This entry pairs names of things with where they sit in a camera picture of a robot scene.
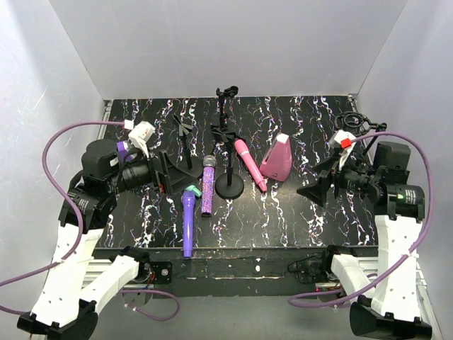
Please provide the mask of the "round base stand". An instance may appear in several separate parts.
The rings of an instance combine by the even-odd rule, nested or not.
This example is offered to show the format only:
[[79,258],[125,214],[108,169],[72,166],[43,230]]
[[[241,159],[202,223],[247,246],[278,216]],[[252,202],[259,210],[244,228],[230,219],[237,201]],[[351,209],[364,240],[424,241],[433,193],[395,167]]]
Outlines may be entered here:
[[244,181],[234,173],[233,153],[236,133],[228,129],[221,129],[219,125],[211,125],[211,132],[216,143],[223,142],[226,145],[228,155],[228,165],[226,173],[221,174],[215,181],[215,191],[217,195],[225,200],[234,200],[241,196],[244,190]]
[[200,179],[203,172],[202,160],[199,157],[191,155],[187,141],[188,135],[192,132],[193,127],[192,125],[183,123],[180,117],[175,113],[172,115],[172,118],[174,124],[178,128],[178,138],[183,146],[185,164],[181,168],[195,178]]

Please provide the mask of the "purple plastic microphone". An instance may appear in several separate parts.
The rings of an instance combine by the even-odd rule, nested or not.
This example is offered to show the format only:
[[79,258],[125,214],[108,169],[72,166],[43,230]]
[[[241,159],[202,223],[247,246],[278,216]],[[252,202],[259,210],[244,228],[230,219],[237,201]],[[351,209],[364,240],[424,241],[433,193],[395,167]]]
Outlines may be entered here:
[[183,204],[183,257],[189,259],[193,254],[195,194],[192,191],[184,191],[181,201]]

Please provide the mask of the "glitter purple microphone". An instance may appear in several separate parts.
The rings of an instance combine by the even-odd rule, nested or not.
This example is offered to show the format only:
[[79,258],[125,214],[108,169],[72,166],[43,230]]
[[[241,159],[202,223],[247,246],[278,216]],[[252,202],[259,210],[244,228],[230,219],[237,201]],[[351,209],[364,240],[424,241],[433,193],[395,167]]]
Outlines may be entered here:
[[201,216],[212,215],[212,202],[214,196],[216,159],[213,155],[207,155],[203,159],[202,173],[202,203]]

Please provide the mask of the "round base stand front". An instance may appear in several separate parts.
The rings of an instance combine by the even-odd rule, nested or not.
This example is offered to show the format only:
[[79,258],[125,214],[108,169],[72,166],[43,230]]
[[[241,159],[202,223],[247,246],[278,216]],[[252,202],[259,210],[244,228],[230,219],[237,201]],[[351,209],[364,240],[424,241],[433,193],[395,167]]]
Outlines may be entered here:
[[244,181],[234,173],[233,153],[236,133],[228,129],[221,129],[219,125],[211,125],[211,132],[216,143],[223,142],[226,145],[228,155],[228,165],[226,173],[221,174],[215,181],[215,191],[217,195],[225,200],[234,200],[241,196],[244,190]]

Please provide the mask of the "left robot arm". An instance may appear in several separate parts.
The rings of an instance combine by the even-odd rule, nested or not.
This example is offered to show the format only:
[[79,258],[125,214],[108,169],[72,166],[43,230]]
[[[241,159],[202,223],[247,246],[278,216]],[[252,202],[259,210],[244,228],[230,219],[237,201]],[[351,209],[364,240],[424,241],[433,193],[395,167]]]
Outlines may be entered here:
[[86,147],[82,170],[71,180],[58,217],[57,265],[48,271],[35,306],[19,316],[18,329],[46,339],[89,339],[102,309],[125,285],[154,276],[148,252],[126,246],[111,257],[102,274],[83,285],[118,194],[149,185],[171,195],[196,182],[165,151],[155,157],[146,157],[138,148],[130,152],[134,158],[123,159],[112,140],[96,140]]

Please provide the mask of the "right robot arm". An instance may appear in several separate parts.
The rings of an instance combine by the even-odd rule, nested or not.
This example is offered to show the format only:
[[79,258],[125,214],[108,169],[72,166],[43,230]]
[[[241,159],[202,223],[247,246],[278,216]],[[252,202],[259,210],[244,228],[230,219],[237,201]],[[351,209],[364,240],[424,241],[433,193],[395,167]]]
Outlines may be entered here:
[[322,268],[341,282],[347,295],[358,292],[350,307],[354,335],[371,339],[431,339],[432,327],[420,315],[416,295],[416,252],[410,247],[425,219],[425,194],[409,185],[408,145],[380,142],[374,161],[366,168],[350,161],[349,149],[334,147],[329,158],[315,166],[316,183],[298,194],[324,206],[329,188],[359,194],[374,206],[378,236],[376,285],[360,268],[356,253],[344,246],[329,246]]

